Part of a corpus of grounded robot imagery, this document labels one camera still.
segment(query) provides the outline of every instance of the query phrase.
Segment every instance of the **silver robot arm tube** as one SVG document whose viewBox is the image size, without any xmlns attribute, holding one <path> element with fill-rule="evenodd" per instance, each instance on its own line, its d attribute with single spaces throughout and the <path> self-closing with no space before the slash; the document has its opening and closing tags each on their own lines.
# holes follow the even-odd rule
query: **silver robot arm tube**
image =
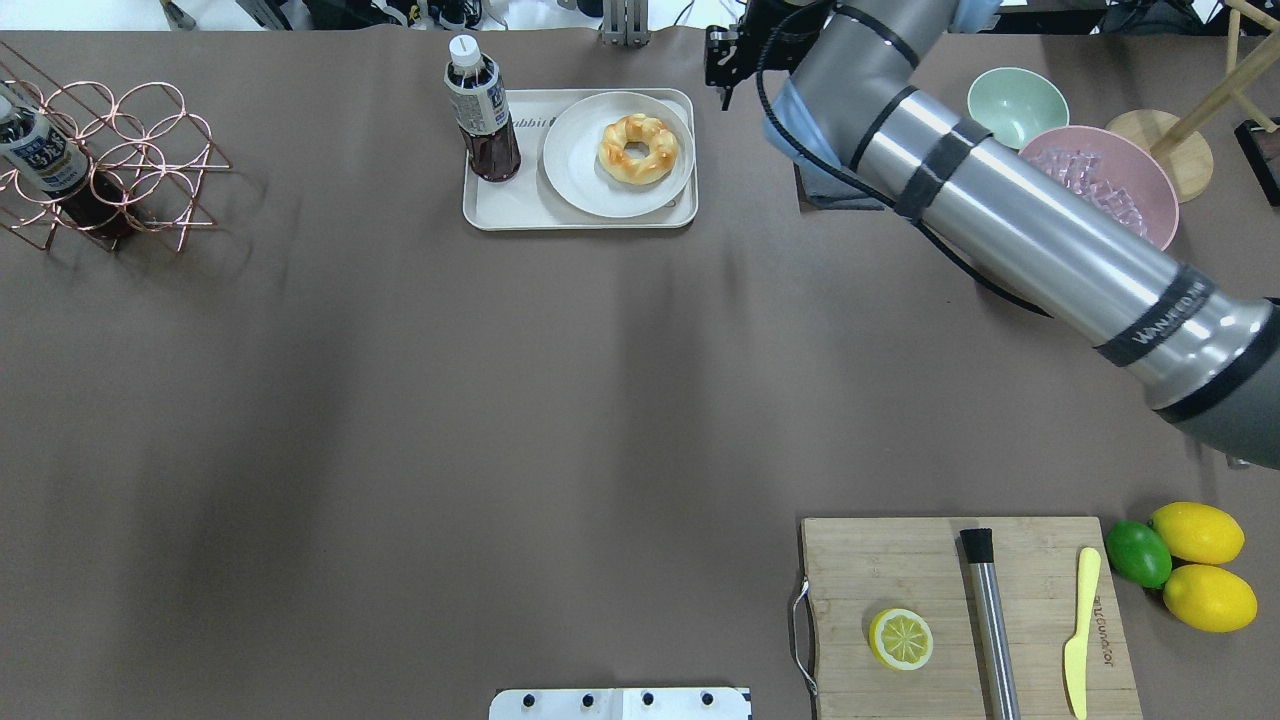
<svg viewBox="0 0 1280 720">
<path fill-rule="evenodd" d="M 909 85 L 955 0 L 841 0 L 792 83 L 831 147 L 1133 373 L 1210 446 L 1280 468 L 1280 309 L 1217 290 Z"/>
</svg>

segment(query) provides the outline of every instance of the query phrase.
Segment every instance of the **wooden round base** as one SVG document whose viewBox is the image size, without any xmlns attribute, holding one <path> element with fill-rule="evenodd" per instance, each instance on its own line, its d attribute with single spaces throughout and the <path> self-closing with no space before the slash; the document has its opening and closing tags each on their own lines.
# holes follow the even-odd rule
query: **wooden round base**
<svg viewBox="0 0 1280 720">
<path fill-rule="evenodd" d="M 1133 110 L 1111 120 L 1107 129 L 1143 150 L 1151 150 L 1176 122 L 1176 115 L 1161 110 Z M 1198 132 L 1174 147 L 1167 156 L 1156 158 L 1156 161 L 1174 183 L 1179 202 L 1187 202 L 1204 192 L 1213 177 L 1213 151 Z"/>
</svg>

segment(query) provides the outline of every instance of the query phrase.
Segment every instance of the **bread ring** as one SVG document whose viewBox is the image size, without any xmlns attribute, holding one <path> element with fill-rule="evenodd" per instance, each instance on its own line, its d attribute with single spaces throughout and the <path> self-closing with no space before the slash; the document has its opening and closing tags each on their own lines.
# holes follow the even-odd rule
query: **bread ring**
<svg viewBox="0 0 1280 720">
<path fill-rule="evenodd" d="M 644 158 L 627 155 L 628 142 L 643 142 L 649 147 Z M 676 167 L 680 142 L 667 129 L 667 123 L 644 113 L 626 115 L 604 128 L 604 140 L 595 156 L 613 179 L 628 184 L 658 182 Z"/>
</svg>

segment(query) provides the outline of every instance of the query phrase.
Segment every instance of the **yellow lemon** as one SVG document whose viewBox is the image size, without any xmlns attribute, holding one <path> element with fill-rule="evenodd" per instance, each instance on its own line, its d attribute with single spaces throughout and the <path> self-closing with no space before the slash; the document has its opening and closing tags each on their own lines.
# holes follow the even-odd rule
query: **yellow lemon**
<svg viewBox="0 0 1280 720">
<path fill-rule="evenodd" d="M 1165 607 L 1208 633 L 1239 630 L 1258 616 L 1258 598 L 1249 583 L 1216 565 L 1175 568 L 1165 583 Z"/>
<path fill-rule="evenodd" d="M 929 624 L 910 610 L 891 607 L 872 620 L 872 653 L 895 670 L 916 670 L 933 656 Z"/>
<path fill-rule="evenodd" d="M 1151 528 L 1174 557 L 1221 565 L 1244 547 L 1244 530 L 1225 511 L 1199 502 L 1170 502 L 1151 514 Z"/>
</svg>

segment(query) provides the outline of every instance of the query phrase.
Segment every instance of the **yellow knife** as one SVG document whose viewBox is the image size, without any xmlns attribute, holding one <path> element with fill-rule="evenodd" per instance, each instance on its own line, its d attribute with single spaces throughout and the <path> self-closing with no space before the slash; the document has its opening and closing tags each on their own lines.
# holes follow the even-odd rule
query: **yellow knife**
<svg viewBox="0 0 1280 720">
<path fill-rule="evenodd" d="M 1080 562 L 1075 577 L 1075 634 L 1062 648 L 1062 674 L 1066 675 L 1066 697 L 1071 701 L 1071 712 L 1084 720 L 1089 711 L 1084 703 L 1084 657 L 1089 651 L 1089 618 L 1093 615 L 1093 597 L 1098 592 L 1098 571 L 1102 569 L 1102 556 L 1092 547 L 1080 551 Z"/>
</svg>

